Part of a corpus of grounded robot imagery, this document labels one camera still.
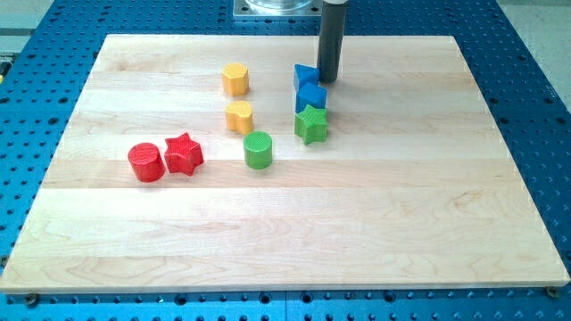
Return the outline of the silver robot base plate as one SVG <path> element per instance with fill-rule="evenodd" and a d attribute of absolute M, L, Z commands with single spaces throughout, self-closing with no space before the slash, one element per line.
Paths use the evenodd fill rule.
<path fill-rule="evenodd" d="M 233 0 L 237 18 L 319 16 L 321 0 Z"/>

